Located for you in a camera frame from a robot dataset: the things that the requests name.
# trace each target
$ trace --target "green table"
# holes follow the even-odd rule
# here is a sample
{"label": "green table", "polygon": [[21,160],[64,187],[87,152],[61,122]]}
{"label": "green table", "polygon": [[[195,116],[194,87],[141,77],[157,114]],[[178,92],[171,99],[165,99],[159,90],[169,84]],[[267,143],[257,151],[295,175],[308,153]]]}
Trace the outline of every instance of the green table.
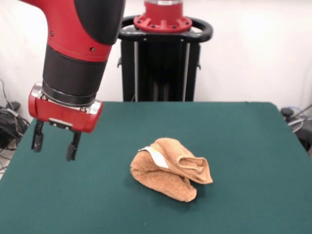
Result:
{"label": "green table", "polygon": [[[311,234],[312,162],[269,103],[106,103],[75,162],[72,134],[32,124],[0,181],[3,234]],[[182,203],[130,174],[138,149],[179,139],[214,183]]]}

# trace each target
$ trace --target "towel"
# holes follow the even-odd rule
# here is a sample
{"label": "towel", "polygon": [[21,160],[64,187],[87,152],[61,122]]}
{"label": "towel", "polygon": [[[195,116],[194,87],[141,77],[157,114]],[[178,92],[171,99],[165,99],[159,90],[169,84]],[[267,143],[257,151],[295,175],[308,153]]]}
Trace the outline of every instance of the towel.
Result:
{"label": "towel", "polygon": [[190,180],[200,184],[213,182],[207,160],[195,157],[171,138],[160,138],[139,150],[130,171],[144,186],[184,202],[194,200],[197,194]]}

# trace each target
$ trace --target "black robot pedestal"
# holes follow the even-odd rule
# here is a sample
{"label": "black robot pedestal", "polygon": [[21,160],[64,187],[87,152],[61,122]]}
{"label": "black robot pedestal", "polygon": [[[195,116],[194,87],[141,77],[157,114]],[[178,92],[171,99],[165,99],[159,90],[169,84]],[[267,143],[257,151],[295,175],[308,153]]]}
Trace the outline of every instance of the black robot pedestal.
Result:
{"label": "black robot pedestal", "polygon": [[201,32],[143,32],[133,25],[134,17],[124,18],[119,34],[123,100],[193,101],[200,43],[212,37],[212,27],[191,18]]}

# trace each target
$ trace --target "black metal handle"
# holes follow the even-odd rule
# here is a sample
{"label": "black metal handle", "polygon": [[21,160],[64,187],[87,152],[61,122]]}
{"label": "black metal handle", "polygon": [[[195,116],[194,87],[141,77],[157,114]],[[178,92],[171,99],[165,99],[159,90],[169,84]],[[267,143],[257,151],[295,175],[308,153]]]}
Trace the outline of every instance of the black metal handle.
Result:
{"label": "black metal handle", "polygon": [[192,30],[183,33],[153,33],[143,32],[135,27],[128,27],[133,25],[133,20],[136,16],[125,17],[121,24],[119,32],[119,39],[129,41],[163,41],[163,42],[193,42],[201,43],[211,39],[213,35],[212,26],[196,18],[190,18],[193,21],[193,27],[202,30],[202,32],[193,32]]}

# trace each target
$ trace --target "towel label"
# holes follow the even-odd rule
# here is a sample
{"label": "towel label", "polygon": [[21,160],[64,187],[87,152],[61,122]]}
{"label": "towel label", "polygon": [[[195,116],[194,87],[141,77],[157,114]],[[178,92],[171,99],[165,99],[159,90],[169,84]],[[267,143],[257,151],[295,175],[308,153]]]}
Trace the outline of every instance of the towel label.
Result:
{"label": "towel label", "polygon": [[140,149],[139,151],[142,151],[142,150],[146,150],[146,151],[148,151],[150,153],[154,163],[158,167],[169,169],[169,166],[166,163],[165,157],[160,152],[158,152],[157,150],[155,150],[155,149],[153,149],[152,147],[149,147],[149,146],[146,146],[145,148]]}

